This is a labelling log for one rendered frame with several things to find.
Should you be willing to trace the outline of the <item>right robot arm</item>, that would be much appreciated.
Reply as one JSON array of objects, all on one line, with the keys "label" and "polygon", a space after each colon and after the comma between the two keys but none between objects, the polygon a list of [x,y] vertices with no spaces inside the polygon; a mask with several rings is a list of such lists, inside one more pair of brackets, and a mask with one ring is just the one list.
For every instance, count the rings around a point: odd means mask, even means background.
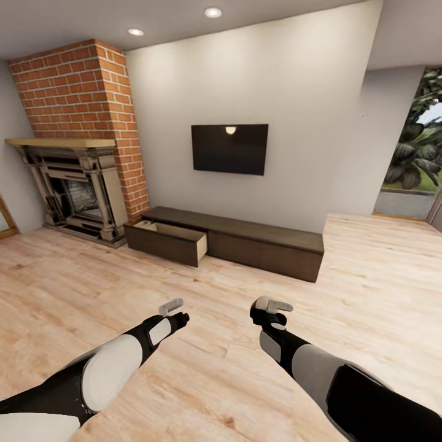
[{"label": "right robot arm", "polygon": [[268,300],[250,309],[262,326],[259,342],[319,405],[349,442],[442,442],[442,414],[398,394],[388,383],[350,360],[328,353],[285,329],[293,305]]}]

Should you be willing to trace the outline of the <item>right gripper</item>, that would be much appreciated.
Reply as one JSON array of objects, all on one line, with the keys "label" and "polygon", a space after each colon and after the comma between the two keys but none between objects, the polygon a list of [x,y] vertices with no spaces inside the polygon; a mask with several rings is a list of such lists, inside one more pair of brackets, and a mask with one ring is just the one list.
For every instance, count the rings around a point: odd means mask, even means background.
[{"label": "right gripper", "polygon": [[270,318],[278,320],[282,325],[286,324],[285,315],[279,312],[271,314],[263,309],[254,308],[254,306],[250,309],[250,317],[252,317],[253,323],[258,326],[263,326],[263,323]]}]

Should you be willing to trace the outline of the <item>pillar candle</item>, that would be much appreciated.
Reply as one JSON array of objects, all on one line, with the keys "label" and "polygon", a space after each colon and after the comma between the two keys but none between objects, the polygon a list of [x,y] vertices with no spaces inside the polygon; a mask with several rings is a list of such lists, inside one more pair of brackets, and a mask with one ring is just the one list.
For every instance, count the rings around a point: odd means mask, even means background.
[{"label": "pillar candle", "polygon": [[268,300],[272,300],[271,297],[269,296],[262,296],[259,297],[252,305],[251,305],[251,309],[254,306],[254,308],[258,308],[258,309],[263,309],[263,310],[267,310],[268,309]]}]

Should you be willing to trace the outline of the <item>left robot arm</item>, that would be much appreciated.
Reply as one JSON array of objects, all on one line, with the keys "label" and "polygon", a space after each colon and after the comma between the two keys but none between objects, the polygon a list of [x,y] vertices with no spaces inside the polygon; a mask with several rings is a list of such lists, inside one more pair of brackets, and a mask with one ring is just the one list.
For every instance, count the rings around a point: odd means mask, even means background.
[{"label": "left robot arm", "polygon": [[160,342],[190,320],[170,311],[182,298],[159,306],[159,315],[73,359],[41,385],[0,401],[0,442],[68,442],[107,407]]}]

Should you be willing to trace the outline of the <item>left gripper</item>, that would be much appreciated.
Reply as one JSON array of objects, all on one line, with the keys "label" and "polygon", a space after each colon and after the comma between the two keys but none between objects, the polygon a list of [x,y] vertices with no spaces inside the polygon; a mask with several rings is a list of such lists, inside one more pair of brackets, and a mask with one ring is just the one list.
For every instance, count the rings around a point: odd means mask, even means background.
[{"label": "left gripper", "polygon": [[190,320],[189,315],[182,312],[178,312],[177,314],[166,318],[169,319],[172,326],[170,335],[173,335],[177,330],[180,330],[180,328],[186,327],[187,321]]}]

